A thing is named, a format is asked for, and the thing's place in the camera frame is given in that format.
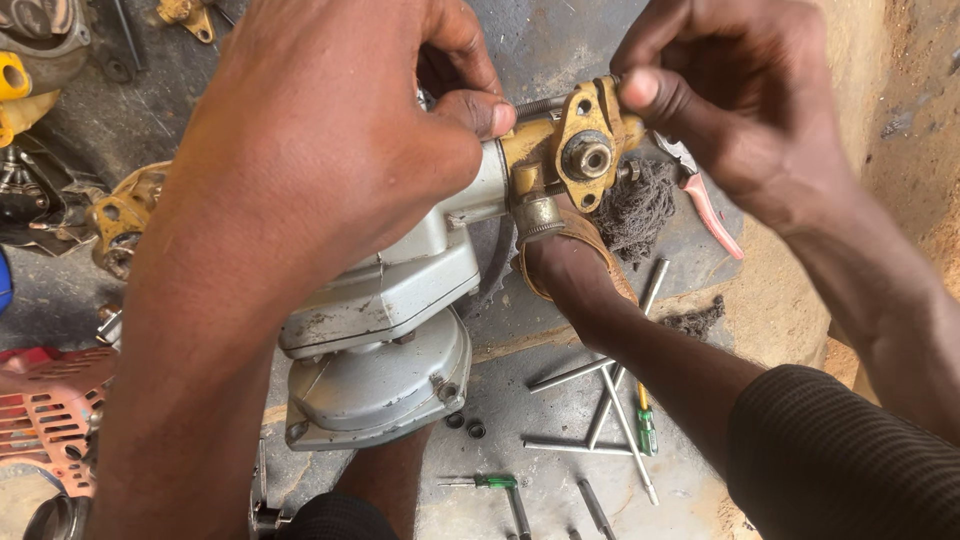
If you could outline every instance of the brown leather sandal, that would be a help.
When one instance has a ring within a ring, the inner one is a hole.
[[[604,245],[603,238],[600,237],[600,232],[597,231],[596,226],[580,213],[561,209],[560,216],[564,219],[564,229],[560,231],[559,234],[583,240],[593,249],[600,252],[600,256],[603,257],[607,263],[607,271],[610,273],[610,279],[613,281],[613,286],[616,287],[616,291],[620,293],[620,296],[638,305],[639,301],[636,299],[633,288],[630,287],[630,283],[627,282],[627,277],[623,274],[623,270],[620,269],[620,264],[613,258],[613,254],[610,253],[607,246]],[[537,277],[532,275],[530,269],[527,268],[526,248],[526,244],[520,246],[520,254],[511,261],[511,266],[523,275],[523,280],[527,283],[527,286],[530,287],[530,290],[534,291],[534,294],[544,300],[553,302],[550,295],[547,294],[538,283]]]

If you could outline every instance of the pliers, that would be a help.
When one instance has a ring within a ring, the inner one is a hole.
[[[690,198],[693,199],[693,207],[697,209],[697,213],[700,214],[700,219],[707,226],[707,230],[710,231],[710,234],[713,234],[713,237],[720,242],[721,246],[730,252],[733,258],[743,258],[743,250],[736,245],[736,240],[723,228],[720,220],[713,212],[713,205],[707,196],[704,179],[700,175],[700,169],[697,167],[697,162],[693,160],[693,156],[690,155],[690,151],[686,149],[682,142],[670,142],[665,136],[657,132],[654,132],[654,137],[664,152],[680,161],[680,167],[686,174],[686,179],[680,182],[680,189],[690,194]]]

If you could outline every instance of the black ribbed sleeve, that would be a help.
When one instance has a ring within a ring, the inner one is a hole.
[[[764,540],[960,539],[960,450],[826,373],[761,375],[728,437],[731,498]]]
[[[376,506],[339,493],[324,493],[304,504],[281,540],[397,540]]]

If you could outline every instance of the pink pliers handle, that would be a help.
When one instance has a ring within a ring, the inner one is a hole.
[[[713,234],[713,237],[720,242],[720,245],[726,248],[733,258],[743,258],[743,250],[740,249],[740,246],[736,245],[736,240],[730,236],[730,233],[723,228],[720,220],[717,219],[716,213],[713,211],[713,205],[710,203],[710,198],[707,196],[707,187],[704,185],[704,179],[700,176],[700,173],[686,179],[680,186],[680,189],[690,194],[690,198],[693,199],[693,207],[696,208],[697,213],[700,214],[700,219],[704,222],[704,225],[707,226],[707,230]]]

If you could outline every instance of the fingernail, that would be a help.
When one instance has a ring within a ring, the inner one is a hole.
[[[620,99],[624,105],[634,110],[646,109],[657,99],[660,80],[652,70],[641,67],[627,73],[620,86]]]
[[[509,103],[498,103],[493,106],[493,133],[494,137],[504,136],[513,128],[516,122],[516,111]]]

